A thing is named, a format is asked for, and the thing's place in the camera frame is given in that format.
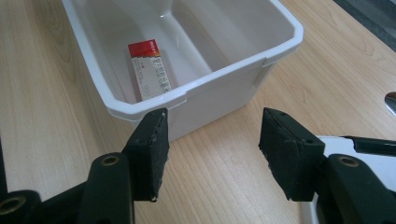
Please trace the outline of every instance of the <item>small box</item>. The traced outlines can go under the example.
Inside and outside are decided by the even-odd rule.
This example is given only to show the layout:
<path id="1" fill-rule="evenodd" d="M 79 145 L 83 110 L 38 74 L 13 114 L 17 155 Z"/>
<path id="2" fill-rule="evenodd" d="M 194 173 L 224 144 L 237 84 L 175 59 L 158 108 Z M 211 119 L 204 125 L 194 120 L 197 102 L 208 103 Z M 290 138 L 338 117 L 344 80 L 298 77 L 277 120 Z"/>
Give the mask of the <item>small box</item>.
<path id="1" fill-rule="evenodd" d="M 142 100 L 151 99 L 172 90 L 161 53 L 154 39 L 130 44 L 128 49 Z"/>

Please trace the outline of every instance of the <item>black plastic part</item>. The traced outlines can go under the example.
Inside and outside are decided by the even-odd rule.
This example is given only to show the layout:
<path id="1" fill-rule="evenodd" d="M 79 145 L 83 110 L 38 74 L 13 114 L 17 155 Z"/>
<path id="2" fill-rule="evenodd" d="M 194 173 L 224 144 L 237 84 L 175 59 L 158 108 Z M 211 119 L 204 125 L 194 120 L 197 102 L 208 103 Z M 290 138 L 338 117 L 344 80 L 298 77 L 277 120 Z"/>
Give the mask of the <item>black plastic part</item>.
<path id="1" fill-rule="evenodd" d="M 324 143 L 288 114 L 264 108 L 259 147 L 287 199 L 311 202 Z"/>
<path id="2" fill-rule="evenodd" d="M 122 151 L 134 177 L 134 200 L 155 202 L 168 160 L 167 109 L 149 112 L 137 126 Z"/>
<path id="3" fill-rule="evenodd" d="M 320 224 L 345 223 L 336 204 L 329 203 L 320 197 L 317 201 L 317 216 Z"/>
<path id="4" fill-rule="evenodd" d="M 42 203 L 44 224 L 76 223 L 85 182 Z"/>
<path id="5" fill-rule="evenodd" d="M 344 136 L 351 139 L 358 153 L 396 157 L 396 142 L 374 138 Z"/>
<path id="6" fill-rule="evenodd" d="M 396 223 L 396 200 L 361 160 L 329 156 L 324 167 L 344 223 Z"/>
<path id="7" fill-rule="evenodd" d="M 0 197 L 0 223 L 42 223 L 41 200 L 37 192 L 20 190 Z"/>
<path id="8" fill-rule="evenodd" d="M 125 155 L 97 158 L 85 185 L 78 224 L 134 223 L 129 164 Z"/>

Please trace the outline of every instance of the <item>wooden table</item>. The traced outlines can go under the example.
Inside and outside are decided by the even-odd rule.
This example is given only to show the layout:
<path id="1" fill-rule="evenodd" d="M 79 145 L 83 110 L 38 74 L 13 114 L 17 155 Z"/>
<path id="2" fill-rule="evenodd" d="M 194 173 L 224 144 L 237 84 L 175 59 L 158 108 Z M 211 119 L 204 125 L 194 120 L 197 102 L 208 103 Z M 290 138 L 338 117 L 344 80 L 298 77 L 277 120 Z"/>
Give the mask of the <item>wooden table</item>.
<path id="1" fill-rule="evenodd" d="M 262 109 L 320 135 L 396 140 L 384 97 L 396 54 L 331 0 L 283 0 L 305 28 L 252 101 L 171 144 L 160 199 L 137 223 L 301 223 L 257 145 Z M 0 1 L 0 132 L 8 190 L 42 200 L 86 180 L 91 162 L 133 132 L 111 117 L 90 79 L 60 0 Z"/>

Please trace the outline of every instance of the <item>gray floor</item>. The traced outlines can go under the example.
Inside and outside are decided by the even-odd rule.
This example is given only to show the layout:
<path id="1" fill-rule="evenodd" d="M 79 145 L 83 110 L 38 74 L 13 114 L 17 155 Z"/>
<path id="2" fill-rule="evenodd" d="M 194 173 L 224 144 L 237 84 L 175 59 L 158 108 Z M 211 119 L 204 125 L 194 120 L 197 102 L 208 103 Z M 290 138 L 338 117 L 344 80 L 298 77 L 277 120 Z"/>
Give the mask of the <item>gray floor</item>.
<path id="1" fill-rule="evenodd" d="M 396 11 L 382 1 L 347 0 L 353 7 L 381 26 L 388 34 L 396 38 Z"/>
<path id="2" fill-rule="evenodd" d="M 396 0 L 333 0 L 396 51 Z"/>

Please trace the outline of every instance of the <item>wood grain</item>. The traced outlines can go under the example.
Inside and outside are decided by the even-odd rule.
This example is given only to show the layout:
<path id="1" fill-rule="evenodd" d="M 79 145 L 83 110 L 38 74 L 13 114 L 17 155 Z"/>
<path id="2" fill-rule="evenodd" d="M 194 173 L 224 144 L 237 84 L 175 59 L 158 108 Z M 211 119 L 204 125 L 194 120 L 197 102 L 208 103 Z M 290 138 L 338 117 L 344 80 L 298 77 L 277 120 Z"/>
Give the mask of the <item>wood grain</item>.
<path id="1" fill-rule="evenodd" d="M 384 97 L 396 55 L 331 0 L 283 0 L 305 28 L 252 101 L 171 144 L 157 203 L 137 223 L 302 223 L 257 145 L 262 108 L 314 134 L 396 140 Z M 133 128 L 111 117 L 92 84 L 60 0 L 0 1 L 0 134 L 9 190 L 46 200 L 86 180 Z"/>

